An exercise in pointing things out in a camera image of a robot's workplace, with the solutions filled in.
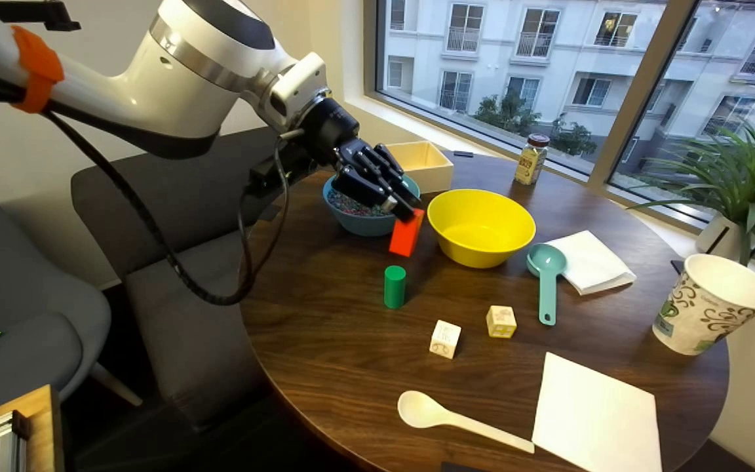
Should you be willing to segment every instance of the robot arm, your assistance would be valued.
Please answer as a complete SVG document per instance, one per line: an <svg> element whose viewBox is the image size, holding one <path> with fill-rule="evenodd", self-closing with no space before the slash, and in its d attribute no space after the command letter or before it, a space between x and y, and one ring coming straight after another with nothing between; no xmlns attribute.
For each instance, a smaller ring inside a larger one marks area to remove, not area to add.
<svg viewBox="0 0 755 472"><path fill-rule="evenodd" d="M13 33L0 23L0 88L22 92ZM295 153L288 174L317 165L338 172L337 187L364 204L384 204L402 221L418 199L402 169L384 147L367 147L359 124L331 98L326 63L310 54L295 60L238 0L162 0L135 60L119 77L102 77L60 59L67 78L54 88L47 110L105 128L162 158L210 149L228 110L246 99ZM254 190L271 187L265 172Z"/></svg>

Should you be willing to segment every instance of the gray chair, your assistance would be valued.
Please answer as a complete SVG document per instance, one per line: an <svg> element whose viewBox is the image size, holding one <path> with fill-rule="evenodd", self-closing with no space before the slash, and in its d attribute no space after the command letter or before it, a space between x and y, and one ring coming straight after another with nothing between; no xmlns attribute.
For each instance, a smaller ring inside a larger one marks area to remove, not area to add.
<svg viewBox="0 0 755 472"><path fill-rule="evenodd" d="M111 308L89 284L55 267L0 207L0 404L54 387L69 400L98 364Z"/></svg>
<svg viewBox="0 0 755 472"><path fill-rule="evenodd" d="M274 149L275 134L257 128L220 137L202 158L137 155L114 165L153 211L189 273L210 291L230 293L242 265L238 194L250 169ZM128 293L160 397L192 429L206 430L268 392L242 308L198 299L101 169L80 172L72 198ZM263 211L265 202L246 204L245 219L253 224Z"/></svg>

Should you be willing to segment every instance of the desk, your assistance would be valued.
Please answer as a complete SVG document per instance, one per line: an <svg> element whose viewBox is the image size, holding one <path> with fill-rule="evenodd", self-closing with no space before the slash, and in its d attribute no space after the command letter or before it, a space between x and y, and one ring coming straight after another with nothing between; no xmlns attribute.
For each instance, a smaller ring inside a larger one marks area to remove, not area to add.
<svg viewBox="0 0 755 472"><path fill-rule="evenodd" d="M30 421L30 472L63 469L60 409L55 392L44 387L0 404L0 414L13 409Z"/></svg>
<svg viewBox="0 0 755 472"><path fill-rule="evenodd" d="M443 463L573 469L548 452L527 457L453 429L411 430L397 414L400 394L418 389L532 438L546 352L656 394L666 469L706 443L727 397L727 346L688 360L653 338L650 324L676 284L668 265L676 254L639 221L557 174L542 174L532 191L511 191L537 221L535 242L591 228L639 278L597 297L578 297L558 282L558 326L542 328L525 253L497 270L466 270L440 254L424 224L414 257L390 257L386 238L358 238L333 224L322 178L295 187L283 237L245 303L245 320L283 401L333 448L375 469L435 472ZM411 291L397 313L380 303L390 262L407 267ZM516 311L511 341L489 338L490 305ZM435 320L464 328L457 360L427 352Z"/></svg>

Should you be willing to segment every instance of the white coffee cup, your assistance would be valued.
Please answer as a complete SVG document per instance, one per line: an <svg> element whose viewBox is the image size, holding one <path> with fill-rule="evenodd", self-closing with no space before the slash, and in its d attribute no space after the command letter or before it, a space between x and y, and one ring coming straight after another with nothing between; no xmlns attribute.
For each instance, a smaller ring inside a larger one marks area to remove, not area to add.
<svg viewBox="0 0 755 472"><path fill-rule="evenodd" d="M755 317L755 270L718 254L689 254L653 333L671 352L697 358L751 317Z"/></svg>

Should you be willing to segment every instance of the small wooden block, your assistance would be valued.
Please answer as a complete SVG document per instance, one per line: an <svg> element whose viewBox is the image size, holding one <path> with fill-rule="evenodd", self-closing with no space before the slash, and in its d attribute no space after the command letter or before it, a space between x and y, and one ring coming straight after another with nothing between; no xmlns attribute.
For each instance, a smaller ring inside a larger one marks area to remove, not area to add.
<svg viewBox="0 0 755 472"><path fill-rule="evenodd" d="M453 360L459 335L462 335L459 326L439 320L430 335L430 352L439 358Z"/></svg>
<svg viewBox="0 0 755 472"><path fill-rule="evenodd" d="M490 338L511 338L516 332L514 311L503 305L490 305L485 313L485 326Z"/></svg>

